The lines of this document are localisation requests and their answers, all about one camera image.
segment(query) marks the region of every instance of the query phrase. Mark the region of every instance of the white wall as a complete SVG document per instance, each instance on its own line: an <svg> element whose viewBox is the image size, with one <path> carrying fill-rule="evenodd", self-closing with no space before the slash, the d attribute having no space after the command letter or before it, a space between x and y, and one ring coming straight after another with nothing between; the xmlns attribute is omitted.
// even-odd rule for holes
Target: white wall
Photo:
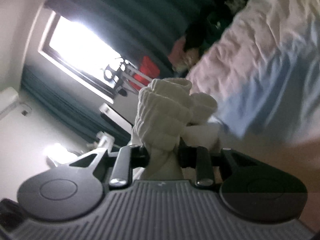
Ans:
<svg viewBox="0 0 320 240"><path fill-rule="evenodd" d="M19 90L28 38L45 0L0 0L0 91Z"/></svg>
<svg viewBox="0 0 320 240"><path fill-rule="evenodd" d="M55 60L49 60L48 56L43 52L41 53L42 44L50 28L52 19L52 11L41 8L30 39L25 62L47 75L57 86L77 101L98 113L99 107L103 103L108 103L95 93L100 92ZM111 106L127 120L134 123L137 114L137 105L138 96L128 93L128 97L117 95L114 99L114 104Z"/></svg>
<svg viewBox="0 0 320 240"><path fill-rule="evenodd" d="M16 200L16 192L26 179L49 169L44 150L60 143L68 150L87 152L86 141L46 112L25 91L20 98L31 108L18 106L0 120L0 200Z"/></svg>

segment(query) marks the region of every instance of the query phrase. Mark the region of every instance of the curtain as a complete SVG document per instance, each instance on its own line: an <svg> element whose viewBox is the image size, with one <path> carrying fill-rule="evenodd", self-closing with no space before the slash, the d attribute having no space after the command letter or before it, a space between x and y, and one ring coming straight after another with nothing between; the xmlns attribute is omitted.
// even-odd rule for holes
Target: curtain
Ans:
<svg viewBox="0 0 320 240"><path fill-rule="evenodd" d="M48 0L46 6L81 22L139 66L149 56L160 77L172 76L167 55L174 42L212 0Z"/></svg>
<svg viewBox="0 0 320 240"><path fill-rule="evenodd" d="M106 122L99 114L78 103L31 66L25 65L21 86L37 99L57 120L87 142L92 143L99 131L115 137L115 144L125 146L131 135L113 121Z"/></svg>

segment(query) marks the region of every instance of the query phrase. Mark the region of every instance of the bright window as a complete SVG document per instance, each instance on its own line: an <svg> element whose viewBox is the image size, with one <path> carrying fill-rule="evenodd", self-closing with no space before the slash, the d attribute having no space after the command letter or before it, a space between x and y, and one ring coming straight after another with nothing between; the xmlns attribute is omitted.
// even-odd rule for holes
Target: bright window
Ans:
<svg viewBox="0 0 320 240"><path fill-rule="evenodd" d="M57 16L43 50L91 85L103 92L108 91L108 96L114 95L113 89L119 77L114 76L111 81L107 81L104 73L107 78L111 78L112 73L106 67L109 65L116 71L124 60L86 26Z"/></svg>

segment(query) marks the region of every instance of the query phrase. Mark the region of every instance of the blanket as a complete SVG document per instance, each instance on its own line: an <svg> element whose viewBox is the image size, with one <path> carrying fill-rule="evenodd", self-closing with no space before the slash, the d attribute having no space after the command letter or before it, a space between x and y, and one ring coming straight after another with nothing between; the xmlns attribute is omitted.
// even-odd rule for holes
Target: blanket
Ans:
<svg viewBox="0 0 320 240"><path fill-rule="evenodd" d="M238 137L320 136L319 15L319 0L249 0L189 72L191 92L215 98Z"/></svg>

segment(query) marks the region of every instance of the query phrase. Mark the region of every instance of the rolled towel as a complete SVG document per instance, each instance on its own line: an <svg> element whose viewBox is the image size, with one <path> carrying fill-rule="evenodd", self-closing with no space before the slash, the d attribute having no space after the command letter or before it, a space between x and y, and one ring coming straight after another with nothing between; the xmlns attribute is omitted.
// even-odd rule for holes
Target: rolled towel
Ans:
<svg viewBox="0 0 320 240"><path fill-rule="evenodd" d="M154 79L140 90L132 143L145 145L150 162L140 179L183 179L175 147L188 123L205 123L217 103L209 95L189 95L191 82Z"/></svg>
<svg viewBox="0 0 320 240"><path fill-rule="evenodd" d="M218 109L217 101L208 94L196 93L192 94L192 124L204 124L209 117Z"/></svg>

